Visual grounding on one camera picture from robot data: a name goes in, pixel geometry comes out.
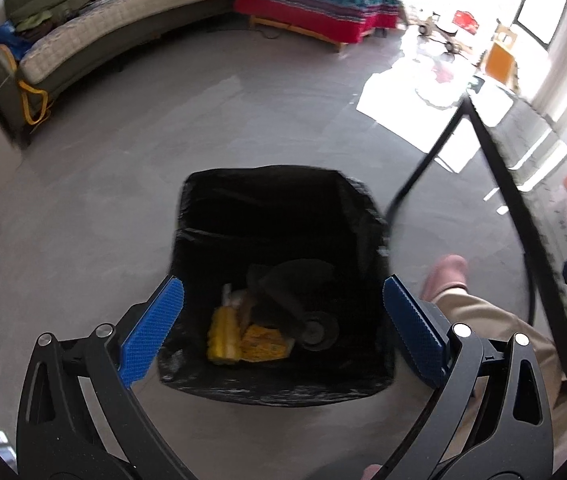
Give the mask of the black lined trash bin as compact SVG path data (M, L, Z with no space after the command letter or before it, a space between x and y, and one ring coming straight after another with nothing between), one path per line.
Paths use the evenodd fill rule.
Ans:
M372 396L394 379L382 288L387 226L363 182L308 166L216 168L181 188L169 272L184 307L157 356L169 388L216 401L308 408ZM216 363L215 311L281 333L287 356Z

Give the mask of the round grey printed rug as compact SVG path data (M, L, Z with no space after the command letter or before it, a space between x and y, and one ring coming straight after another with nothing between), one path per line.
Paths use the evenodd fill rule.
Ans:
M467 116L503 205L515 226L567 378L567 129L554 129L529 104L514 100L495 126L489 103L465 97Z

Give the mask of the beige trouser leg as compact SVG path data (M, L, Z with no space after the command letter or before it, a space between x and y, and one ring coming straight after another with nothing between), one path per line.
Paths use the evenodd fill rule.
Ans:
M449 289L434 301L449 322L457 361L437 399L461 416L435 455L468 479L553 474L567 460L567 381L555 344L514 314Z

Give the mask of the pink slipper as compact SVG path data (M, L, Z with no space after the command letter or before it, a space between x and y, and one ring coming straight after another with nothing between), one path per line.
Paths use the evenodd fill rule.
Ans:
M440 258L431 269L421 298L433 302L449 289L466 290L468 284L468 261L459 255L447 255Z

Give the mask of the yellow snack bag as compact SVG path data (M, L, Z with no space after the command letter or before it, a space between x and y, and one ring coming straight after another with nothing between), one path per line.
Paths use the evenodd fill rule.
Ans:
M207 357L217 363L241 360L241 332L235 307L222 306L214 312L208 331Z

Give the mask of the orange children slide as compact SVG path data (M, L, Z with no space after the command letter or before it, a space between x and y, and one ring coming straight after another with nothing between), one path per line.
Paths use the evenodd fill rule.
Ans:
M481 57L480 68L489 78L514 89L518 84L518 64L512 53L517 35L497 22L492 43Z

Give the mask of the toy ride-on car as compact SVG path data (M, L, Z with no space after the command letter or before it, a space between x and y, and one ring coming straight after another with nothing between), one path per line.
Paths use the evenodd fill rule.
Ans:
M460 30L458 25L441 21L435 14L430 15L425 20L419 20L417 25L420 37L441 42L449 54L461 53L462 43L457 37Z

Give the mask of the red toy seat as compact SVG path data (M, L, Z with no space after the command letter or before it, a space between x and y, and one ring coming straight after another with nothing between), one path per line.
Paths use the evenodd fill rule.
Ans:
M474 16L466 11L457 11L453 18L453 23L465 32L469 32L470 35L474 36L479 29L479 24Z

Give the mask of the green curved sofa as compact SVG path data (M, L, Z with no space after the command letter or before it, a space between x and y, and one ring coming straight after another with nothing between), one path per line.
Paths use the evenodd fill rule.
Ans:
M0 125L26 142L54 100L116 56L231 11L233 0L3 0Z

